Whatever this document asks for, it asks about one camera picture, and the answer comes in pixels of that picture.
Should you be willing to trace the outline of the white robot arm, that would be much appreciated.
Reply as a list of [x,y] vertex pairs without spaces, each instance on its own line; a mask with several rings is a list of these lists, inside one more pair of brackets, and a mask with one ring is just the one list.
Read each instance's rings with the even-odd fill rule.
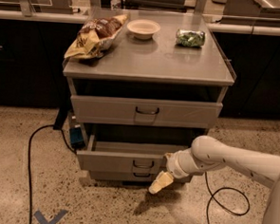
[[271,188],[262,224],[280,224],[280,156],[225,145],[210,136],[197,137],[191,148],[167,153],[166,172],[160,172],[151,187],[155,194],[174,179],[228,166]]

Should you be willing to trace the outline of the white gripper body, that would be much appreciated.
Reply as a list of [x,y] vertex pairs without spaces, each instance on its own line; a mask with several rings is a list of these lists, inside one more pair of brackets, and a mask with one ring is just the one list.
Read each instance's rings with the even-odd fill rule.
[[176,151],[171,159],[166,160],[166,169],[176,179],[183,179],[191,174],[203,173],[205,164],[193,156],[190,148]]

